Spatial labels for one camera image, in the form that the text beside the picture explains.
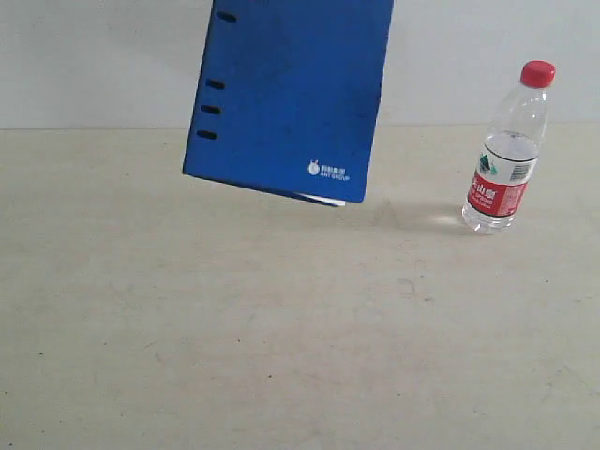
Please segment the blue ring binder notebook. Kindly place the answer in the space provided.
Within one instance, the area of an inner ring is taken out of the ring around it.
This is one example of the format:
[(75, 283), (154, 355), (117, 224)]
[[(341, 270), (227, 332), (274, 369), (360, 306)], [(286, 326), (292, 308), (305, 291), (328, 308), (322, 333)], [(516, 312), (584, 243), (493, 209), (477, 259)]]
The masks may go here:
[(360, 203), (394, 5), (211, 7), (182, 171), (315, 203)]

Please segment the clear plastic water bottle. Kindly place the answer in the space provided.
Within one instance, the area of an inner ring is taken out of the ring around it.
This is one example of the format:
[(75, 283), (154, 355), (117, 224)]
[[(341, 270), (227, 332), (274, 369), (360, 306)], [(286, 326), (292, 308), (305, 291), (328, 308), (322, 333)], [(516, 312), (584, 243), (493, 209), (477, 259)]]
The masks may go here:
[(553, 64), (527, 62), (488, 128), (462, 206), (466, 225), (494, 234), (511, 225), (538, 162), (548, 125)]

